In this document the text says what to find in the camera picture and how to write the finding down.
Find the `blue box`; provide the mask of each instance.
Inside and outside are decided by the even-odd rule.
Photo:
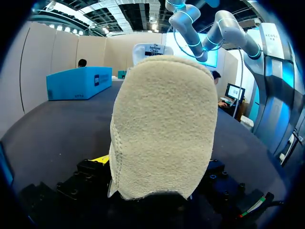
[[[83,100],[111,87],[112,68],[82,67],[47,76],[48,99]]]
[[[118,71],[118,79],[125,79],[126,71]]]

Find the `gray machine panel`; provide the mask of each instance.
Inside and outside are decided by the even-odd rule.
[[[253,74],[257,87],[259,89],[260,102],[259,102],[258,114],[253,127],[253,133],[255,134],[258,124],[260,123],[260,120],[263,116],[265,104],[267,102],[267,87],[264,78],[264,55],[261,54],[259,59],[253,60],[248,56],[248,54],[244,53],[244,64]]]
[[[303,109],[304,84],[293,64],[294,54],[287,36],[272,23],[262,23],[260,33],[264,54],[256,61],[244,55],[260,94],[253,133],[274,156],[279,156]]]

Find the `computer monitor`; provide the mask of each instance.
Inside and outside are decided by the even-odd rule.
[[[238,99],[239,86],[228,83],[227,90],[225,91],[225,96],[231,99]],[[239,101],[241,102],[244,98],[245,89],[241,88]]]

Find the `sign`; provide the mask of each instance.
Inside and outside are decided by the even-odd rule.
[[[276,25],[273,23],[262,23],[260,32],[263,41],[264,54],[284,59],[282,41]]]
[[[94,86],[100,85],[100,75],[94,76]]]
[[[148,44],[145,46],[145,56],[155,56],[164,54],[165,45]]]

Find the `screw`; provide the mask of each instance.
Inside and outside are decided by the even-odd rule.
[[[73,191],[71,192],[72,195],[76,195],[77,193],[78,193],[78,190],[77,190],[77,189],[75,189],[75,190],[73,190]]]
[[[228,191],[224,191],[224,199],[225,200],[229,199],[229,192]]]

